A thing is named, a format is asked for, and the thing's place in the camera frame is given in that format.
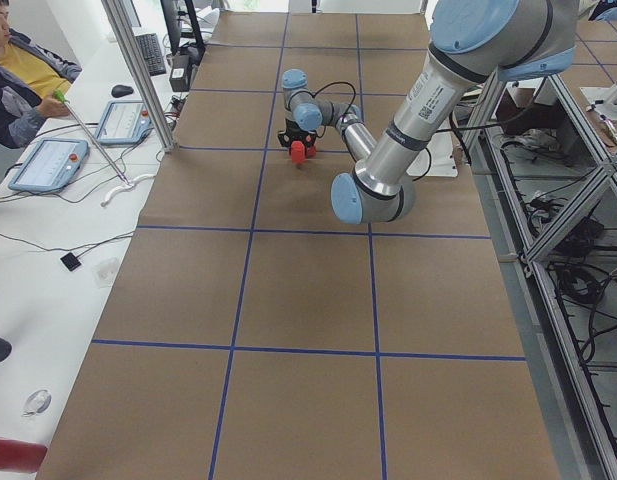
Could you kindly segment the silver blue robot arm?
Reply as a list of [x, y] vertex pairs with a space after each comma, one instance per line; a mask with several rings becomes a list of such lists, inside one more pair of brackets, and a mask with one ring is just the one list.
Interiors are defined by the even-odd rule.
[[576, 1], [440, 1], [432, 15], [424, 67], [380, 139], [358, 110], [319, 100], [299, 69], [282, 76], [290, 127], [335, 128], [355, 164], [336, 176], [331, 206], [343, 223], [392, 222], [414, 204], [407, 170], [464, 93], [496, 74], [504, 82], [541, 78], [573, 62]]

